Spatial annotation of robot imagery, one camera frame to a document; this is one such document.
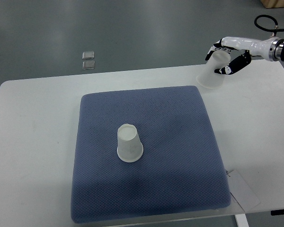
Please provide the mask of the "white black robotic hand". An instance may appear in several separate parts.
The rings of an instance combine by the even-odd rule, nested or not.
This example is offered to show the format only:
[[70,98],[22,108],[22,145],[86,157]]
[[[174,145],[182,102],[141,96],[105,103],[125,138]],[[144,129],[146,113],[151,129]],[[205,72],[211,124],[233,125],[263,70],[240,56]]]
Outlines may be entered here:
[[283,44],[284,40],[278,37],[261,41],[251,38],[228,36],[212,45],[205,60],[209,60],[217,50],[222,50],[227,54],[230,54],[232,51],[242,52],[242,55],[232,60],[227,66],[214,70],[217,74],[232,75],[248,66],[252,61],[252,57],[262,57],[267,61],[281,59]]

